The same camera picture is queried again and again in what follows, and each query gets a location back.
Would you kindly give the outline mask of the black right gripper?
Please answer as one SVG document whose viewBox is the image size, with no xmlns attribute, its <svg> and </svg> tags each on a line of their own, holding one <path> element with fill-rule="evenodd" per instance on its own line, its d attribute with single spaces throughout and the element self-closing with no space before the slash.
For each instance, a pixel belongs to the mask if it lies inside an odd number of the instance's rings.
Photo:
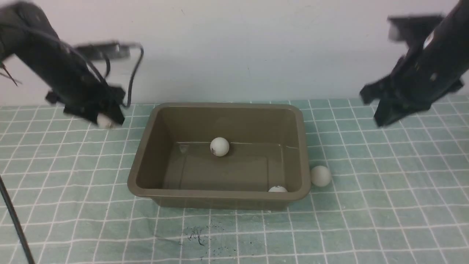
<svg viewBox="0 0 469 264">
<path fill-rule="evenodd" d="M 380 100 L 374 114 L 377 127 L 393 125 L 407 109 L 427 110 L 448 93 L 464 85 L 465 55 L 446 51 L 421 51 L 405 56 L 386 77 L 363 86 L 362 103 Z"/>
</svg>

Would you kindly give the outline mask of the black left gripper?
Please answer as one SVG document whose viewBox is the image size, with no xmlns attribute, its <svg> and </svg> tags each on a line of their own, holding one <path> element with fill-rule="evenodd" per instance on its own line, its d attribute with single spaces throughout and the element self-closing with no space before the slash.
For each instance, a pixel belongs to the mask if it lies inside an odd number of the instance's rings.
<svg viewBox="0 0 469 264">
<path fill-rule="evenodd" d="M 103 114 L 113 125 L 123 125 L 125 117 L 121 105 L 126 92 L 120 85 L 67 76 L 45 77 L 45 83 L 50 87 L 46 101 L 52 105 L 62 104 L 64 115 L 96 123 L 97 115 Z"/>
</svg>

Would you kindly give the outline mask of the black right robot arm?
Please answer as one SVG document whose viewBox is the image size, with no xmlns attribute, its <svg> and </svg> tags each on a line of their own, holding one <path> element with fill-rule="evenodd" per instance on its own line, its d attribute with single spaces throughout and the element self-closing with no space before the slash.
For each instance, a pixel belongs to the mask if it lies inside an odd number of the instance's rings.
<svg viewBox="0 0 469 264">
<path fill-rule="evenodd" d="M 463 88 L 469 67 L 469 4 L 460 0 L 447 14 L 389 16 L 389 40 L 408 50 L 392 71 L 365 85 L 365 105 L 378 100 L 374 122 L 380 128 L 428 111 L 432 104 Z"/>
</svg>

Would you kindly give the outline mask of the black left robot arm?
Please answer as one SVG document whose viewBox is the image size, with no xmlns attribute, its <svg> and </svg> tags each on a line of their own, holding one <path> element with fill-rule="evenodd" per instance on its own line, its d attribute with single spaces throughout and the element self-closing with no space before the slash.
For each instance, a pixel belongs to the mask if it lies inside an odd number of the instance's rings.
<svg viewBox="0 0 469 264">
<path fill-rule="evenodd" d="M 17 56 L 49 86 L 49 104 L 62 104 L 65 115 L 101 128 L 124 123 L 124 90 L 109 85 L 87 54 L 63 42 L 38 5 L 2 5 L 0 18 L 1 61 Z"/>
</svg>

